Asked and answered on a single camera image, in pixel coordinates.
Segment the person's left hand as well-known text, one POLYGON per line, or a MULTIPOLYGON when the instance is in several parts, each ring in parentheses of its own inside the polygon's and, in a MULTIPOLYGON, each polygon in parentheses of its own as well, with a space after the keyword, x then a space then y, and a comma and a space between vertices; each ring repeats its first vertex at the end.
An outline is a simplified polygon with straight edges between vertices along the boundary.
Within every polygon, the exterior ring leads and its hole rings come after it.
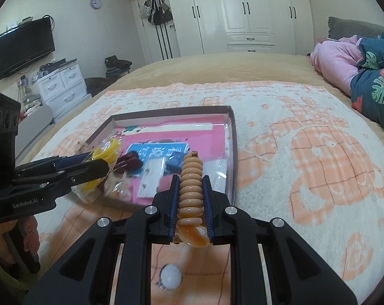
POLYGON ((38 233, 38 221, 35 216, 23 218, 22 222, 12 220, 0 224, 0 263, 6 266, 16 263, 16 259, 11 253, 4 237, 4 234, 11 231, 15 226, 20 226, 22 228, 24 251, 30 252, 35 259, 38 258, 40 238, 38 233))

